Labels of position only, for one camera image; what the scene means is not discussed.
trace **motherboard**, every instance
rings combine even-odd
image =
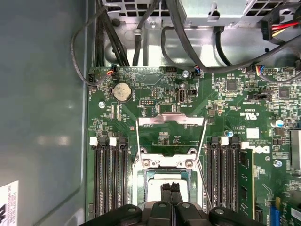
[[[109,70],[91,68],[90,81]],[[296,71],[263,75],[280,81]],[[301,225],[301,81],[267,83],[250,68],[119,67],[88,91],[87,219],[160,200],[151,191],[169,173],[183,199],[205,211],[223,206],[266,225]],[[183,161],[188,154],[193,160]]]

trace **blue connector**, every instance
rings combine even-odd
[[[275,206],[270,207],[270,225],[280,226],[280,211]]]

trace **red wire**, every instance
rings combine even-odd
[[[291,22],[291,23],[288,23],[288,24],[285,24],[285,25],[273,26],[272,30],[273,31],[282,30],[282,29],[285,29],[285,28],[288,28],[288,27],[296,26],[298,24],[299,24],[299,22],[295,21],[295,22]]]

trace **label sticker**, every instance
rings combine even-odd
[[[18,185],[16,180],[0,187],[0,226],[17,226]]]
[[[301,220],[301,213],[293,208],[291,208],[291,215],[298,219],[298,220]]]
[[[259,139],[259,128],[246,128],[247,139]]]

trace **mounting screw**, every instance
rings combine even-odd
[[[194,147],[192,147],[188,150],[188,154],[196,154],[197,152],[198,151]]]
[[[105,107],[105,102],[104,101],[100,101],[98,103],[99,108],[104,108]]]
[[[144,167],[144,168],[148,168],[149,166],[150,166],[150,161],[149,160],[143,160],[143,162],[142,162],[142,166]]]
[[[275,160],[274,161],[274,166],[279,168],[279,167],[282,167],[282,162],[280,160]]]
[[[190,161],[190,160],[187,160],[187,161],[185,162],[185,166],[186,166],[186,168],[190,169],[190,168],[193,167],[193,162]]]
[[[190,207],[189,203],[183,203],[182,206],[183,206],[184,208],[189,208],[189,207]]]
[[[114,27],[119,27],[120,24],[121,24],[120,20],[118,20],[118,19],[112,19],[112,25]]]
[[[186,71],[186,70],[182,71],[182,76],[183,76],[183,78],[188,78],[189,77],[189,71]]]
[[[223,215],[225,212],[221,209],[216,209],[215,212],[219,215]]]
[[[156,21],[151,21],[151,23],[150,23],[150,27],[151,28],[155,28],[156,27]]]

